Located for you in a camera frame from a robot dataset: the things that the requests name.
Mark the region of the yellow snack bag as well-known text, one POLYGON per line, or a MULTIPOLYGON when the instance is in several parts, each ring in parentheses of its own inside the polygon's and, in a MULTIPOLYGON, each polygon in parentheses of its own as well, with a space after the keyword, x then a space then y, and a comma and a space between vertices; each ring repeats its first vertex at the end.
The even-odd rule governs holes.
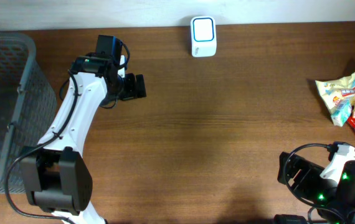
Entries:
POLYGON ((349 100, 351 106, 355 104, 355 72, 350 76, 337 80, 315 81, 318 93, 330 114, 343 100, 349 100))

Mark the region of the grey plastic basket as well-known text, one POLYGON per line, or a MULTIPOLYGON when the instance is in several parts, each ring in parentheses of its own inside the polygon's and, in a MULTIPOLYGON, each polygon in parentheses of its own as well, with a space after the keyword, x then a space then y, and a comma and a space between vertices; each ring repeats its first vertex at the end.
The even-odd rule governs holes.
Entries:
POLYGON ((55 91, 25 34, 0 33, 0 194, 4 176, 26 146, 36 146, 54 120, 55 91))

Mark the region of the green tissue pack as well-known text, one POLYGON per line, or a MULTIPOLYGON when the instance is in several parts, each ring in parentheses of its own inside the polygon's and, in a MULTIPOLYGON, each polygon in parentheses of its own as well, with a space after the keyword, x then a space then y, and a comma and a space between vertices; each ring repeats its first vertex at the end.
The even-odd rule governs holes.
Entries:
POLYGON ((343 127, 352 113, 352 106, 349 100, 341 101, 331 115, 332 122, 335 126, 343 127))

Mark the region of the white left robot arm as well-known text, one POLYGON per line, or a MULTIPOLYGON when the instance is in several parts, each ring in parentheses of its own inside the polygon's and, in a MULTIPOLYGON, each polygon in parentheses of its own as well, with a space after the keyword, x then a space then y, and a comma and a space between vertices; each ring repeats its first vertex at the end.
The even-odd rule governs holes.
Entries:
POLYGON ((54 121, 35 147, 26 147, 4 177, 10 207, 29 218, 64 223, 106 223, 93 203, 93 179, 83 147, 97 109, 146 97, 144 76, 127 73, 130 51, 112 35, 99 35, 94 52, 79 56, 68 70, 68 90, 54 121), (23 212, 9 192, 9 176, 19 167, 27 201, 42 214, 23 212))

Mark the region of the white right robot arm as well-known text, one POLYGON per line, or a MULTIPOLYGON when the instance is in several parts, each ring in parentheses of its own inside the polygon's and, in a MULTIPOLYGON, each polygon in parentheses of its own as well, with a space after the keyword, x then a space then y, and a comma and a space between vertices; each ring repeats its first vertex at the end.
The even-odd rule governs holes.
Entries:
POLYGON ((338 172, 338 180, 320 177, 323 168, 307 161, 303 157, 282 152, 279 157, 280 168, 278 181, 293 179, 289 189, 302 199, 309 200, 323 207, 317 209, 320 217, 329 223, 355 223, 355 161, 347 161, 342 171, 338 172))

